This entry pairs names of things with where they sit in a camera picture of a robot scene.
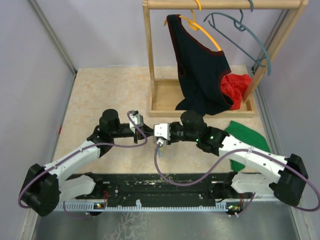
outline white wall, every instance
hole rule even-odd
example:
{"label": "white wall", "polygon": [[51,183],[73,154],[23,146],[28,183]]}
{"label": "white wall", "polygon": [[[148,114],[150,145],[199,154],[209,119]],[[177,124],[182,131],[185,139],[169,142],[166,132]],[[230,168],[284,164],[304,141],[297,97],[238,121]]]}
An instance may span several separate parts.
{"label": "white wall", "polygon": [[64,65],[26,0],[0,1],[0,233],[17,239],[27,170],[50,160],[70,91]]}
{"label": "white wall", "polygon": [[[113,65],[147,66],[147,47],[142,0],[38,0],[40,7],[67,49],[76,68]],[[230,64],[253,65],[253,61],[217,33],[208,23],[202,23],[212,10],[195,11],[197,23],[216,38]],[[240,18],[238,10],[223,11]],[[243,23],[264,43],[281,10],[244,11]],[[168,26],[168,14],[192,17],[189,10],[151,10],[152,43],[155,65],[176,65]],[[247,32],[239,32],[233,21],[216,17],[217,26],[253,56],[260,53],[259,45]],[[216,50],[201,32],[190,30],[200,42]]]}
{"label": "white wall", "polygon": [[[261,82],[283,153],[302,157],[309,179],[320,189],[320,1],[309,5]],[[307,207],[317,205],[308,187]],[[320,239],[320,211],[311,213]]]}

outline wooden rack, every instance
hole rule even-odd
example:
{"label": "wooden rack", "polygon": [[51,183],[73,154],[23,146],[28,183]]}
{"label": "wooden rack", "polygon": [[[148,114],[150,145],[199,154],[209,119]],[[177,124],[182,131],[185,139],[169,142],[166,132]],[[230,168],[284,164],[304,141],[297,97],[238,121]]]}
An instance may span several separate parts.
{"label": "wooden rack", "polygon": [[[200,0],[202,9],[250,9],[248,0]],[[254,9],[284,9],[288,10],[286,16],[277,29],[276,34],[268,47],[270,60],[273,61],[280,48],[294,28],[299,17],[308,5],[308,0],[253,0]],[[184,99],[178,79],[155,78],[154,57],[152,49],[150,10],[164,9],[198,9],[194,0],[143,0],[143,16],[146,36],[146,45],[149,60],[151,96],[149,104],[150,117],[179,117],[183,111],[175,110],[177,104]],[[252,93],[256,90],[265,75],[267,67],[259,66],[251,84],[244,94],[239,110],[228,110],[217,115],[206,115],[211,118],[251,118],[256,112]]]}

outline black vest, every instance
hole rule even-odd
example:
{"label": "black vest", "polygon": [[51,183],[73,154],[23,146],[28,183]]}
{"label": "black vest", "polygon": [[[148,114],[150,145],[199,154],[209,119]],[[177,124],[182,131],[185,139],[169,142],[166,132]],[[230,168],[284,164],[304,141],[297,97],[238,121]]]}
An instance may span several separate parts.
{"label": "black vest", "polygon": [[222,78],[231,73],[223,51],[211,51],[182,26],[179,15],[166,17],[185,97],[175,110],[193,109],[201,116],[229,110],[234,102],[221,91]]}

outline red fabric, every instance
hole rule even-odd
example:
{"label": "red fabric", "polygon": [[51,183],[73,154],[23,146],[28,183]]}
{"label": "red fabric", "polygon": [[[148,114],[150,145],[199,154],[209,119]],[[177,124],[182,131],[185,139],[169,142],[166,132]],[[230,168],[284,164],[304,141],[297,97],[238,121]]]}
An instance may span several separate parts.
{"label": "red fabric", "polygon": [[223,77],[221,81],[221,91],[234,102],[230,110],[240,109],[242,97],[250,83],[251,77],[248,74],[228,74]]}

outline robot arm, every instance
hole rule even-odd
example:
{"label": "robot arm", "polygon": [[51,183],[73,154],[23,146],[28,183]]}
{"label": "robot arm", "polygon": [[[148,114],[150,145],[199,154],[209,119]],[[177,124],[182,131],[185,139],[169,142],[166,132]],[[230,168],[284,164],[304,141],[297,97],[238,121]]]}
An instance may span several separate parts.
{"label": "robot arm", "polygon": [[[308,178],[300,157],[292,154],[291,157],[286,158],[247,145],[223,130],[207,126],[203,118],[192,110],[181,115],[182,125],[179,122],[161,123],[156,124],[154,130],[143,123],[143,117],[138,112],[130,115],[130,118],[147,137],[155,136],[160,144],[166,142],[171,145],[179,141],[196,142],[199,149],[216,156],[223,156],[238,149],[248,150],[235,152],[229,158],[254,168],[260,173],[231,172],[225,183],[238,193],[274,194],[286,204],[292,206],[299,204],[306,183],[284,167],[252,151],[271,156],[283,164],[290,165]],[[98,186],[102,184],[102,180],[93,173],[67,179],[84,165],[106,154],[114,145],[115,138],[125,137],[133,137],[135,143],[143,139],[132,123],[120,124],[117,111],[113,109],[104,111],[99,125],[81,146],[43,167],[35,164],[29,169],[20,193],[21,199],[40,216],[46,216],[61,201],[89,195],[99,190]],[[34,181],[46,170],[43,176]],[[31,187],[24,189],[31,181],[34,181]]]}

